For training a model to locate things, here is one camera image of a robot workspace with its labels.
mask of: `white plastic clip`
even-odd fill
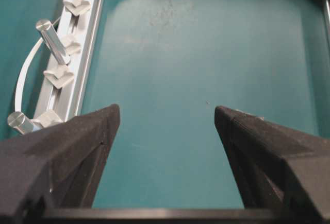
[[[36,119],[32,119],[32,122],[40,125],[42,128],[47,128],[49,126],[63,123],[61,118],[52,109],[45,111]]]
[[[74,79],[74,73],[65,64],[58,64],[56,68],[44,71],[43,74],[57,89],[68,85]]]
[[[91,8],[87,0],[63,0],[63,4],[74,16],[80,16]]]
[[[65,51],[67,54],[72,55],[75,53],[80,53],[81,45],[77,42],[73,34],[64,36],[61,39],[61,42],[65,47]]]

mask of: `white cable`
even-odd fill
[[[59,22],[61,17],[57,18],[55,22],[53,23],[53,26],[56,26]],[[32,50],[30,51],[29,55],[25,59],[23,66],[21,68],[19,78],[17,80],[16,84],[16,90],[15,90],[15,112],[21,112],[22,111],[22,99],[23,99],[23,90],[24,90],[24,84],[25,84],[25,79],[26,79],[26,74],[27,71],[31,65],[31,62],[33,58],[35,57],[38,49],[40,48],[41,44],[43,42],[43,39],[40,38]]]

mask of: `silver rod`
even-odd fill
[[[7,123],[20,134],[25,135],[40,128],[35,125],[23,112],[13,112],[8,116]]]
[[[60,41],[52,23],[49,20],[40,20],[36,24],[36,29],[40,33],[43,41],[51,50],[54,58],[59,64],[68,64],[70,57],[65,51],[65,47]]]
[[[328,43],[330,46],[330,1],[329,0],[323,0],[323,11],[324,11],[326,33],[328,37]]]

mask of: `teal surface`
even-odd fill
[[[328,59],[320,0],[105,0],[83,112],[121,125],[94,207],[242,208],[215,107],[328,136]]]
[[[7,125],[9,113],[14,111],[16,81],[30,50],[39,39],[36,22],[54,21],[61,15],[62,0],[0,0],[0,140],[17,135]],[[42,72],[50,53],[42,47],[36,54],[28,72],[23,93],[22,110],[33,118],[37,104]]]

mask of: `metal peg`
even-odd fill
[[[25,135],[27,133],[39,130],[40,128],[35,125],[30,119],[25,116],[23,112],[13,112],[8,116],[7,123],[10,127],[14,128],[20,134]]]
[[[49,20],[40,20],[36,24],[36,29],[40,33],[43,41],[51,50],[53,56],[59,64],[68,64],[70,57],[65,51],[65,47],[60,41],[52,23]]]

